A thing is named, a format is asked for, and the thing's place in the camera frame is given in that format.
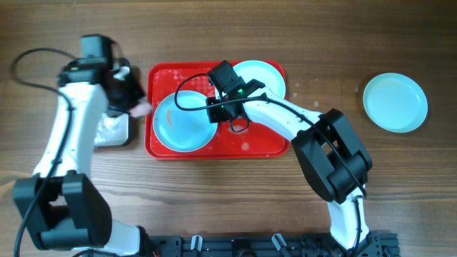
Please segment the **light blue plate bottom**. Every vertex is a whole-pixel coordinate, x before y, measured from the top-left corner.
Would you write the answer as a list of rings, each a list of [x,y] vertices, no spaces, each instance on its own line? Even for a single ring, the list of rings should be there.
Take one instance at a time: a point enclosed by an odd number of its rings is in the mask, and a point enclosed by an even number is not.
[[[153,115],[153,130],[166,148],[190,153],[203,148],[215,136],[218,125],[209,121],[206,96],[196,91],[181,91],[162,100]]]

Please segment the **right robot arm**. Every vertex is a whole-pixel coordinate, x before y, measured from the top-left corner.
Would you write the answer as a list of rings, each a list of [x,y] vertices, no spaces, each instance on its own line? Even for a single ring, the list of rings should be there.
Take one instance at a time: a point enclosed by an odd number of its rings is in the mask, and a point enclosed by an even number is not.
[[[328,204],[332,238],[348,254],[359,253],[369,235],[363,200],[372,160],[343,113],[303,109],[256,79],[244,81],[228,61],[207,76],[216,89],[206,102],[210,121],[244,118],[290,141],[309,186]]]

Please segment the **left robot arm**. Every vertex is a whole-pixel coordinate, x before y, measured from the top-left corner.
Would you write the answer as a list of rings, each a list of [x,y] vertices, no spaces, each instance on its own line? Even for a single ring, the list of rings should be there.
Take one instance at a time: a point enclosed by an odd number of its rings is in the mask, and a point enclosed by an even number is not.
[[[16,236],[28,233],[41,251],[74,251],[77,256],[153,256],[145,229],[115,220],[91,182],[91,160],[102,116],[134,118],[152,105],[114,40],[101,34],[80,40],[58,75],[56,118],[44,155],[31,178],[19,179],[13,198],[22,217]]]

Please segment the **pink sponge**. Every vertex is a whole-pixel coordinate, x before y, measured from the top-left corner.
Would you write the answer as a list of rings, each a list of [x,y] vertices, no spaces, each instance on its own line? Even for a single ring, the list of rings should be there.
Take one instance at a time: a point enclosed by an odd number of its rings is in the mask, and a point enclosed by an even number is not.
[[[139,119],[149,115],[153,111],[153,106],[148,101],[142,101],[129,110],[130,116]]]

